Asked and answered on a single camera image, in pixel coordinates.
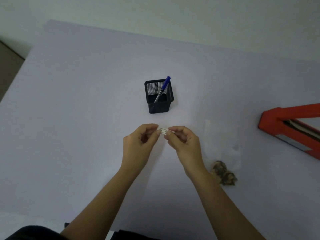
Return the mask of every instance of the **brown floor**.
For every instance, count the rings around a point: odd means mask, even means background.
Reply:
[[[0,101],[8,90],[24,59],[0,42]]]

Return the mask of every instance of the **transparent plastic bag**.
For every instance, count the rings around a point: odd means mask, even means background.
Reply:
[[[204,164],[211,171],[216,161],[226,164],[229,171],[240,177],[241,150],[236,131],[232,131],[222,123],[205,120],[204,126]]]

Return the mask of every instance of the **red object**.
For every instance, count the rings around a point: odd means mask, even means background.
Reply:
[[[319,130],[297,120],[298,118],[315,117],[320,117],[320,103],[289,108],[278,107],[264,111],[258,127],[320,160],[320,140],[286,124],[286,121],[294,121],[320,134]]]

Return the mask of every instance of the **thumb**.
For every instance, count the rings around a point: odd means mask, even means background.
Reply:
[[[183,142],[172,133],[170,130],[167,131],[167,139],[170,146],[172,146],[175,150],[180,149],[183,146]]]
[[[160,130],[154,131],[151,134],[151,136],[149,137],[148,141],[146,142],[146,145],[148,145],[149,147],[153,148],[155,143],[158,141],[158,138],[159,138],[160,134],[161,134]]]

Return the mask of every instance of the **person's right hand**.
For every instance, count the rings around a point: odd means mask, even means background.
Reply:
[[[187,176],[207,172],[202,160],[199,138],[185,126],[172,126],[168,129],[164,138],[177,151]]]

